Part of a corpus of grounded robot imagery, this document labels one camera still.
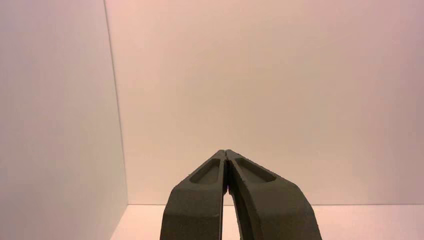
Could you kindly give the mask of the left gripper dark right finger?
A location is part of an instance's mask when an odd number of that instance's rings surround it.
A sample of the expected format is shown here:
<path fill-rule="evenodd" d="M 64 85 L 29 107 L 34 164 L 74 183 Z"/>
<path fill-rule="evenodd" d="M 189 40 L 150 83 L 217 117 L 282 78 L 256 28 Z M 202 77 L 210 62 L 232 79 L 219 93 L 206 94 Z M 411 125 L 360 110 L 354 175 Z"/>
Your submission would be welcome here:
<path fill-rule="evenodd" d="M 242 240 L 320 240 L 311 204 L 293 182 L 233 150 L 226 151 L 228 190 Z"/>

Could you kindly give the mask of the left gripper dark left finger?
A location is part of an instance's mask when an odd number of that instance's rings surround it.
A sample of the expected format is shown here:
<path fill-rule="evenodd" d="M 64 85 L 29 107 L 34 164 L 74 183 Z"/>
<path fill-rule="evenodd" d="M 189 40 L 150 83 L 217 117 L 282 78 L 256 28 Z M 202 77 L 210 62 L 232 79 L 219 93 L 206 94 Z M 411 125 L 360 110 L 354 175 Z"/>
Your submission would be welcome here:
<path fill-rule="evenodd" d="M 227 156 L 220 149 L 172 189 L 160 239 L 220 240 L 227 178 Z"/>

